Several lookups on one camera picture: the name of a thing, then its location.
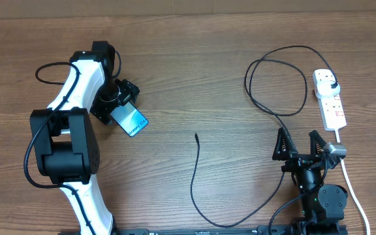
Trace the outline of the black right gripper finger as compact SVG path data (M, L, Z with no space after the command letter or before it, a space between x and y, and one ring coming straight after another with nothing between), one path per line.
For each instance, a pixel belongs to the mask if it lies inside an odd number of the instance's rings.
M279 128L275 144L273 160L287 161L298 153L290 135L284 127Z
M312 156L319 156L324 150L326 142L321 137L321 135L316 131L313 130L309 133L310 137L310 154Z

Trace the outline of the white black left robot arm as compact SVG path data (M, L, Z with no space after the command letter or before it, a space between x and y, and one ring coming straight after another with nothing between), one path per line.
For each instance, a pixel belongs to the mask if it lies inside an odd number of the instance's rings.
M97 182L100 150L91 124L94 115L103 124L117 121L113 111L132 106L140 92L114 70L119 53L106 41L95 41L90 51L76 51L66 61L70 73L58 96L30 115L32 139L23 170L29 183L28 162L35 153L37 168L51 180L50 189L60 189L68 198L80 224L79 234L118 234Z

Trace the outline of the blue Galaxy smartphone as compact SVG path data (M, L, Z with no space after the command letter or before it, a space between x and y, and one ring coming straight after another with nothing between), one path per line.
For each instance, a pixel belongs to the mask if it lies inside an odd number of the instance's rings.
M128 102L124 106L118 106L110 113L112 119L132 138L149 124L147 118Z

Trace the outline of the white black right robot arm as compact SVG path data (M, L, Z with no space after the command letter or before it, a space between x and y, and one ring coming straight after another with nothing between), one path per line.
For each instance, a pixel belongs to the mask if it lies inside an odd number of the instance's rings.
M287 130L283 127L278 130L272 159L284 162L281 171L291 174L298 196L274 212L268 223L268 234L347 233L346 226L339 222L344 219L348 192L340 185L324 182L328 171L346 157L347 149L338 142L325 142L316 130L309 137L310 153L301 154ZM298 201L303 216L293 219L289 225L274 225L276 216Z

